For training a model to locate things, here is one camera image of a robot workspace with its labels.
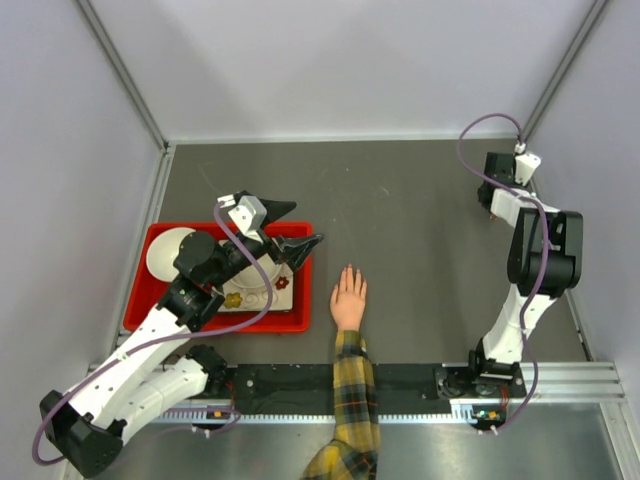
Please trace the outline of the mannequin hand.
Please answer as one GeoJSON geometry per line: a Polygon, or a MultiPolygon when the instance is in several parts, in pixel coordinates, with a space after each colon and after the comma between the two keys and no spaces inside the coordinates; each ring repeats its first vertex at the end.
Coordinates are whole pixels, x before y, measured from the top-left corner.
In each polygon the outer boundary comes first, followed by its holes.
{"type": "Polygon", "coordinates": [[[348,264],[334,286],[329,308],[339,331],[359,331],[366,307],[368,284],[360,269],[348,264]]]}

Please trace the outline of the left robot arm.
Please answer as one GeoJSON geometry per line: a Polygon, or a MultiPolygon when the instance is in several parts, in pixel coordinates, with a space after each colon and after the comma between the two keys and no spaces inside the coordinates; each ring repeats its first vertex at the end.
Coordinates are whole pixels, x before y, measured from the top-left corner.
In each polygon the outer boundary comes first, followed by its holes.
{"type": "Polygon", "coordinates": [[[155,265],[170,268],[168,287],[129,338],[93,373],[64,393],[50,391],[40,402],[42,422],[32,444],[35,463],[40,441],[47,438],[83,477],[107,470],[123,447],[148,423],[190,397],[216,396],[227,374],[206,345],[193,347],[157,377],[152,371],[190,340],[249,328],[268,315],[274,286],[259,260],[268,256],[291,271],[301,269],[321,233],[302,237],[269,236],[265,229],[295,209],[291,201],[260,199],[246,191],[222,196],[214,206],[220,243],[210,233],[189,227],[170,230],[168,250],[155,265]],[[261,310],[249,319],[216,330],[205,327],[224,305],[224,286],[252,267],[266,289],[261,310]]]}

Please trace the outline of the yellow plaid sleeve forearm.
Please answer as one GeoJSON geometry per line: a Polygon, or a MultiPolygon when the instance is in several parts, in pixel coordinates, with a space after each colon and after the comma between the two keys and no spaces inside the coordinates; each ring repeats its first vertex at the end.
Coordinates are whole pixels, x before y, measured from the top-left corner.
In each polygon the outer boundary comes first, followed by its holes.
{"type": "Polygon", "coordinates": [[[311,459],[301,477],[376,478],[380,450],[378,399],[366,342],[356,331],[336,335],[333,402],[333,438],[311,459]]]}

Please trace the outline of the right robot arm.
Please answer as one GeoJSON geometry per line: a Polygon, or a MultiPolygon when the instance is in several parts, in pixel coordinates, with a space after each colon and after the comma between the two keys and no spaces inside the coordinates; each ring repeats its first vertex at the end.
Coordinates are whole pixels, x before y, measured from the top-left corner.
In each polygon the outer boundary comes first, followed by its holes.
{"type": "Polygon", "coordinates": [[[466,380],[487,396],[512,384],[538,322],[582,275],[584,216],[541,202],[528,190],[541,159],[529,152],[486,155],[478,201],[513,228],[510,288],[496,322],[470,352],[466,380]]]}

